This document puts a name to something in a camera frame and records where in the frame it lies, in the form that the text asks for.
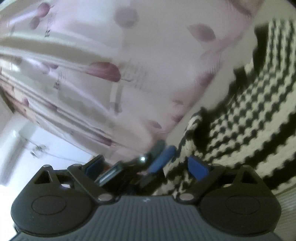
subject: white curtain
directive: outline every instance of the white curtain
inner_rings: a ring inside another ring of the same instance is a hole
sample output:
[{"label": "white curtain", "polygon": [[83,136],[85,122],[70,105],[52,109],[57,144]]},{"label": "white curtain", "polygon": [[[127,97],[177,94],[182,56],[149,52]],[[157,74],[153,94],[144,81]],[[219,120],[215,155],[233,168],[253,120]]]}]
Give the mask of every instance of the white curtain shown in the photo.
[{"label": "white curtain", "polygon": [[166,138],[262,0],[7,0],[1,87],[44,129],[110,163]]}]

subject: blue gripper pad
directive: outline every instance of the blue gripper pad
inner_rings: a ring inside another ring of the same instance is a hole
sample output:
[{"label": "blue gripper pad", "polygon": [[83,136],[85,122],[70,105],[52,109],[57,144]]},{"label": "blue gripper pad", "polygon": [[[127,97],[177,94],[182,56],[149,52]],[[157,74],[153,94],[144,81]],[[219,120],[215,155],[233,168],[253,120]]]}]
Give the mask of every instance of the blue gripper pad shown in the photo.
[{"label": "blue gripper pad", "polygon": [[196,180],[200,181],[209,174],[211,167],[201,161],[198,157],[190,156],[188,158],[188,170]]},{"label": "blue gripper pad", "polygon": [[281,241],[270,232],[238,237],[213,228],[193,205],[172,196],[122,196],[97,208],[82,227],[56,237],[19,233],[11,241]]}]

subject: beige surface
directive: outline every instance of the beige surface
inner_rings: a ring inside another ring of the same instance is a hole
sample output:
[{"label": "beige surface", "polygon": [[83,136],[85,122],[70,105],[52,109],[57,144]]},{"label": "beige surface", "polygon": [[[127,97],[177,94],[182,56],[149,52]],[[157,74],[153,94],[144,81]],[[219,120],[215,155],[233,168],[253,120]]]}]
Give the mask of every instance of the beige surface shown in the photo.
[{"label": "beige surface", "polygon": [[228,60],[224,63],[222,69],[217,74],[204,96],[194,105],[168,136],[168,144],[178,145],[190,117],[197,112],[201,106],[213,108],[223,99],[227,94],[229,83],[234,80],[233,69],[248,63],[252,58],[253,49],[257,44],[254,35],[254,26],[266,23],[273,18],[296,19],[296,8],[286,0],[265,0],[252,26],[238,45],[230,52]]}]

